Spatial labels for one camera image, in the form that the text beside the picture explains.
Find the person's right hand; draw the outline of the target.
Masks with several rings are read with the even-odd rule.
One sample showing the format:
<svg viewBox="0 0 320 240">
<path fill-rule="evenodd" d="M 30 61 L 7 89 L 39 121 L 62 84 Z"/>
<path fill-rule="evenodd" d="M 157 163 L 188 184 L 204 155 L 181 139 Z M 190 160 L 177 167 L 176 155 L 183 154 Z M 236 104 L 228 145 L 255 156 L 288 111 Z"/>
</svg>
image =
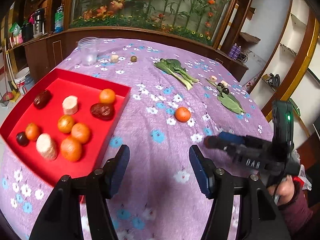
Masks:
<svg viewBox="0 0 320 240">
<path fill-rule="evenodd" d="M 276 189 L 276 185 L 267 188 L 270 195 L 278 195 L 277 205 L 285 205 L 291 201 L 295 194 L 295 185 L 290 175 L 287 175 Z"/>
</svg>

